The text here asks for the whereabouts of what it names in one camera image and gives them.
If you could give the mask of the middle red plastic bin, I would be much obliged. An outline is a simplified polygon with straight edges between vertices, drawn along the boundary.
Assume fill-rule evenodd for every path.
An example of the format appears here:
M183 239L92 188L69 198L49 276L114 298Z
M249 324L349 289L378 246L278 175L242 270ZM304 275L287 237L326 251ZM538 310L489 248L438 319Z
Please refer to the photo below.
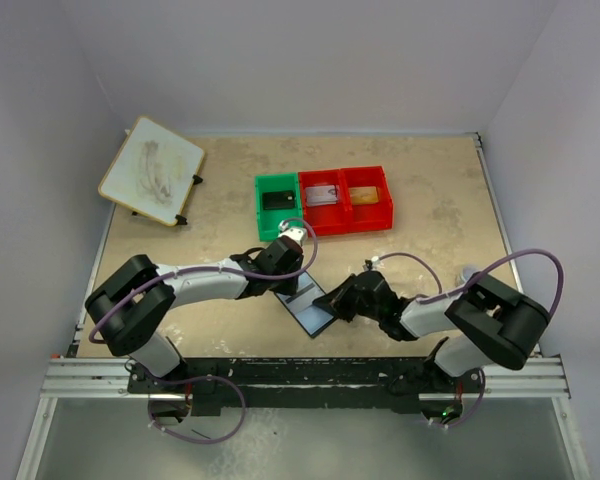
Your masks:
M300 198L304 219L318 236L340 235L349 232L353 210L344 174L339 169L301 171L298 173ZM311 188L334 190L334 203L317 205L309 201Z

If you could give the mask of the right red plastic bin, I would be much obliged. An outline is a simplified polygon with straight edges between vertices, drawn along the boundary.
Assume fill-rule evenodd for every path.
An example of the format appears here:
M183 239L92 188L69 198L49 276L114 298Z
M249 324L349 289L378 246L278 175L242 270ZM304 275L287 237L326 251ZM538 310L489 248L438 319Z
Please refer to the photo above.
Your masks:
M350 233L390 230L393 228L394 204L385 172L381 166L350 167L341 170L343 200ZM374 203L355 203L352 191L373 187Z

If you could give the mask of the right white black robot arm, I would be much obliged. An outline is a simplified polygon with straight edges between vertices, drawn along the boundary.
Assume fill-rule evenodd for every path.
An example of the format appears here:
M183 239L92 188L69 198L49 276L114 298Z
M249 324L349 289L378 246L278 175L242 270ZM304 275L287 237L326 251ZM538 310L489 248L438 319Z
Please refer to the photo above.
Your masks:
M313 305L340 320L374 320L396 341L456 330L434 348L424 369L436 391L449 390L460 376L485 365L522 369L551 319L542 305L490 275L427 303L398 296L380 272L369 270L350 275Z

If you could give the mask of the red plastic bin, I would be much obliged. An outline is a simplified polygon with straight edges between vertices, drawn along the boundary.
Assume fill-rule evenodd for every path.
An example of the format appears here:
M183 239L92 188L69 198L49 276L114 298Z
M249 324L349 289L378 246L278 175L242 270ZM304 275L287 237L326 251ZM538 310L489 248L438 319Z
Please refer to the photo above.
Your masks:
M350 233L390 230L393 228L394 204L385 172L381 166L350 167L341 170L343 200ZM355 203L352 191L373 187L374 203Z
M298 173L300 198L304 219L318 236L340 235L349 232L353 210L344 174L339 169L301 171ZM311 188L334 190L334 203L317 205L309 201Z

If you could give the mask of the small round grey object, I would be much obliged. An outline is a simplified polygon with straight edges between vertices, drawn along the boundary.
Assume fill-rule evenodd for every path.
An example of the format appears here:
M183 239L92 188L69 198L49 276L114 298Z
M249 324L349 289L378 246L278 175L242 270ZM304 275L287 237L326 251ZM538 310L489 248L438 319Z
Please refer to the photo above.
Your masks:
M456 285L461 286L461 285L466 284L479 271L480 271L480 268L476 267L475 265L463 266L456 278Z

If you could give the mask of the black card in green bin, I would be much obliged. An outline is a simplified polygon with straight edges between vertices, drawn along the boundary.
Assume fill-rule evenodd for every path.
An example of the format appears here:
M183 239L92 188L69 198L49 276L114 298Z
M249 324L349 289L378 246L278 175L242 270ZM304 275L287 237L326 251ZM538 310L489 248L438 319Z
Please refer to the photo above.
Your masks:
M293 190L270 191L261 195L263 210L288 210L296 207L296 196Z

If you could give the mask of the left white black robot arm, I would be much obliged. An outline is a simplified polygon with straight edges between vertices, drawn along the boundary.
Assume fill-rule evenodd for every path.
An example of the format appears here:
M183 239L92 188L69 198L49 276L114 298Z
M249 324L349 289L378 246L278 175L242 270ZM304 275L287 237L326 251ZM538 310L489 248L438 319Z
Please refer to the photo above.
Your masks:
M145 254L127 260L86 300L97 333L115 357L128 356L164 392L182 387L186 363L158 332L166 314L207 300L238 300L268 291L290 295L304 260L302 241L279 235L265 248L191 267L153 263Z

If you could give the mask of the orange card in red bin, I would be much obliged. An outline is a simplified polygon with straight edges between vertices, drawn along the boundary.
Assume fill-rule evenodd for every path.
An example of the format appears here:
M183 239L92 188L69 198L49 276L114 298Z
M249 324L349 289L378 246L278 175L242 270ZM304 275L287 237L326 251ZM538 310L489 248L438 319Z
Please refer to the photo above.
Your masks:
M353 206L373 205L380 201L379 191L375 186L350 187L348 193Z

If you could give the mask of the black card holder wallet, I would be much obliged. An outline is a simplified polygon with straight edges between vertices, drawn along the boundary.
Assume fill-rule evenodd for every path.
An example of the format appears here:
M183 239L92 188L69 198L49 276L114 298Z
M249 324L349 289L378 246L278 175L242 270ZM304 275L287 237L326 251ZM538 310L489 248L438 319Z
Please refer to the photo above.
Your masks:
M333 315L313 305L313 301L324 294L318 282L305 272L298 277L295 294L276 293L275 296L304 332L310 338L315 338L335 321Z

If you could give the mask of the aluminium frame rail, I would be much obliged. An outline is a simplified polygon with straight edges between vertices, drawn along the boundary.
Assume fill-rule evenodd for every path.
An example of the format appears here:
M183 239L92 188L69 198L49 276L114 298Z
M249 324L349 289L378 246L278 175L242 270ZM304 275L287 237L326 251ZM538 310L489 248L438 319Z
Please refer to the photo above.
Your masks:
M128 391L129 373L123 359L53 358L40 396L69 399L140 399ZM532 358L519 371L500 366L484 368L488 398L568 398L570 390L562 361Z

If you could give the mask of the silver card in red bin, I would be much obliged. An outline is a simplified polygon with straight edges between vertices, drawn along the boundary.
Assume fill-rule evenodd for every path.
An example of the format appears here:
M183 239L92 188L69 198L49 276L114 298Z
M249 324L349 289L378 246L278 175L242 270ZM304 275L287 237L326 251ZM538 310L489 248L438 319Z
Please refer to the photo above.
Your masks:
M335 185L309 186L304 192L308 207L334 205L340 198L339 189Z

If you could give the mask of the small whiteboard with wooden frame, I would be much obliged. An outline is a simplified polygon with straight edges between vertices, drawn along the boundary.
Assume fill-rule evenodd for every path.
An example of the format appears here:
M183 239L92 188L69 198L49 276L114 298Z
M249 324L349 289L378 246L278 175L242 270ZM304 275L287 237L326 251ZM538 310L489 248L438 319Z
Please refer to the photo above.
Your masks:
M99 194L135 214L168 227L188 223L183 211L205 152L184 136L142 115L128 132Z

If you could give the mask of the green plastic bin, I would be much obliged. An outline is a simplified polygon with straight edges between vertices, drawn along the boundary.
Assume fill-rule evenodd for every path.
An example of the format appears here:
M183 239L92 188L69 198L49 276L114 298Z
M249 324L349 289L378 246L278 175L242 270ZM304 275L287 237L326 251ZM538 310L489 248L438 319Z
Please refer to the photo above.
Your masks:
M264 192L293 190L296 196L296 207L288 210L263 210L261 195ZM299 177L296 172L273 175L259 175L254 179L256 221L259 240L271 241L279 233L278 225L291 217L303 216Z

